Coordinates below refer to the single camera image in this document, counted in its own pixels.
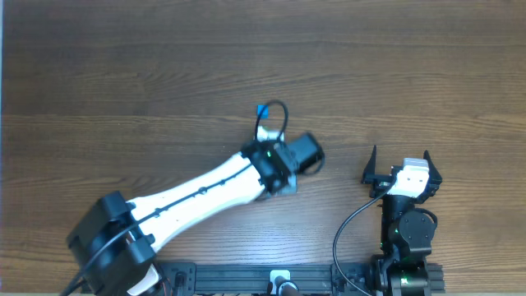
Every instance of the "blue object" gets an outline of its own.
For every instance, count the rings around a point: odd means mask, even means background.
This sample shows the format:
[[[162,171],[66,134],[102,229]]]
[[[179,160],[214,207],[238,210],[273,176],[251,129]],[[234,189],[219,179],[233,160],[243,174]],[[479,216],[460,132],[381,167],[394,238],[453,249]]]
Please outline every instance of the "blue object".
[[[263,110],[264,107],[265,105],[257,105],[256,116],[261,113],[261,110]],[[267,119],[268,117],[269,117],[269,108],[267,107],[265,111],[263,111],[263,114],[261,115],[261,119]]]

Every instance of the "brown wooden surface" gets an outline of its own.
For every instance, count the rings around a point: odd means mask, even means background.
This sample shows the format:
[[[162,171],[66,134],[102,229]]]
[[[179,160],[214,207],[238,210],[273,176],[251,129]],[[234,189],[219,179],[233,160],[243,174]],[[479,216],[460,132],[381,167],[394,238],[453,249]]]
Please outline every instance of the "brown wooden surface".
[[[373,144],[387,173],[430,150],[444,177],[430,261],[447,288],[526,290],[526,5],[519,1],[6,1],[2,291],[59,291],[65,237],[92,203],[175,186],[251,138],[282,99],[289,139],[327,164],[299,193],[221,213],[161,259],[331,263],[368,200]],[[271,110],[278,126],[280,111]],[[380,210],[340,240],[378,252]]]

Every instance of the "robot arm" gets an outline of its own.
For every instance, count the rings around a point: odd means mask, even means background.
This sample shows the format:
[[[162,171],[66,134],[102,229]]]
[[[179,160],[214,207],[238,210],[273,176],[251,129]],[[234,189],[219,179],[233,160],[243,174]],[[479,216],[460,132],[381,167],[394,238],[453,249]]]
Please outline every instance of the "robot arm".
[[[94,294],[153,294],[162,279],[155,254],[167,242],[222,210],[280,193],[323,158],[308,133],[288,145],[251,141],[218,168],[165,192],[128,202],[118,192],[99,199],[68,247]]]

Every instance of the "wood grain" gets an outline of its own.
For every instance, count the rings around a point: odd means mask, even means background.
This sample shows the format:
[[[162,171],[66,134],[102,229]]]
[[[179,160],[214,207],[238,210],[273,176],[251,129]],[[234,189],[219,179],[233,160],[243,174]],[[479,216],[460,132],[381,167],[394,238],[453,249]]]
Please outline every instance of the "wood grain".
[[[97,198],[221,164],[269,99],[289,106],[287,138],[316,135],[325,169],[297,195],[189,229],[161,259],[330,263],[377,144],[380,171],[428,149],[445,179],[425,206],[448,291],[526,290],[523,2],[16,0],[5,12],[2,292],[59,291],[77,269],[64,239]],[[358,216],[341,259],[378,252],[379,228],[379,209]]]

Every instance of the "wooden table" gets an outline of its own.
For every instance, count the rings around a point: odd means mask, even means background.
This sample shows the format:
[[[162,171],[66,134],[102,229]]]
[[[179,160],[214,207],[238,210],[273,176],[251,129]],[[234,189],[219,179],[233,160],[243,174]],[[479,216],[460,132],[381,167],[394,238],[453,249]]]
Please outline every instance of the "wooden table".
[[[269,99],[289,106],[288,139],[316,135],[325,169],[161,259],[331,263],[377,144],[382,173],[428,149],[444,177],[425,207],[450,292],[525,291],[525,16],[504,0],[6,1],[2,291],[59,291],[78,268],[65,238],[94,201],[221,164]],[[342,261],[379,252],[380,213],[349,225]]]

